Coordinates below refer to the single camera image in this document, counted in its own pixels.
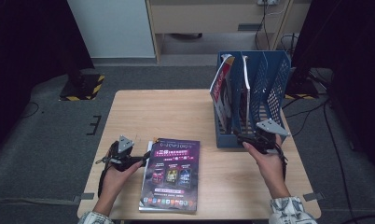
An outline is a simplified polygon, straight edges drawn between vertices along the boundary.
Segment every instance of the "magazine cover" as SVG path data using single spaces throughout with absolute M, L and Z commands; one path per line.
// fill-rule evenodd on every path
M 240 118 L 243 121 L 245 132 L 249 131 L 249 104 L 251 102 L 251 87 L 249 86 L 248 71 L 246 62 L 248 56 L 243 55 L 243 86 L 240 101 Z
M 222 55 L 222 59 L 222 64 L 220 64 L 211 85 L 210 94 L 223 129 L 226 133 L 231 133 L 232 92 L 229 76 L 234 57 L 230 54 L 225 54 Z
M 139 210 L 196 212 L 200 141 L 158 138 L 151 143 Z

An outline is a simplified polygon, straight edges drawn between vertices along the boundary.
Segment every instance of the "white wall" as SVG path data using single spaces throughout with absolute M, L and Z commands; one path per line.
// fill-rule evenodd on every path
M 145 0 L 68 0 L 91 58 L 155 58 Z

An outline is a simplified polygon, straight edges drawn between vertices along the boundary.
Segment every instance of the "patterned sleeve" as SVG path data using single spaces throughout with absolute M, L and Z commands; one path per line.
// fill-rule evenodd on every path
M 96 212 L 86 212 L 77 224 L 114 224 L 112 219 Z
M 298 197 L 273 199 L 271 209 L 273 214 L 269 218 L 270 224 L 317 224 L 315 218 L 304 211 L 303 203 Z

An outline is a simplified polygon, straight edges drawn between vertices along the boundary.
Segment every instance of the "magazine rack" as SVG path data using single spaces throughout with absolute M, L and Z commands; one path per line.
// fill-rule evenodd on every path
M 282 50 L 220 51 L 217 67 L 222 63 L 222 55 L 235 57 L 230 70 L 232 89 L 232 129 L 239 133 L 255 134 L 256 123 L 273 119 L 284 128 L 281 119 L 281 104 L 290 72 L 290 60 Z M 249 125 L 245 128 L 240 117 L 240 101 L 243 91 L 243 56 L 247 56 L 246 69 L 250 85 Z M 226 133 L 215 113 L 216 145 L 222 147 L 242 147 L 233 133 Z

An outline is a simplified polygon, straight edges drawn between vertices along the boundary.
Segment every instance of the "gray carpet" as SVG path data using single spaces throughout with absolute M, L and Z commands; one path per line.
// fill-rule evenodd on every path
M 139 89 L 208 89 L 214 66 L 108 66 L 97 67 L 104 84 L 95 100 L 63 102 L 59 94 L 67 76 L 56 77 L 35 87 L 31 103 L 11 131 L 0 152 L 0 223 L 77 223 L 77 202 L 86 185 L 115 93 Z M 285 109 L 287 116 L 312 109 L 326 100 L 298 100 Z M 291 100 L 284 100 L 285 105 Z M 356 217 L 375 215 L 375 168 L 364 153 L 351 151 L 335 113 L 326 114 Z M 326 128 L 323 107 L 287 119 L 314 191 L 319 201 L 319 223 L 342 223 L 351 218 L 342 183 L 340 163 Z M 90 124 L 101 116 L 95 135 Z M 25 203 L 48 199 L 58 205 Z M 359 221 L 375 223 L 375 219 Z

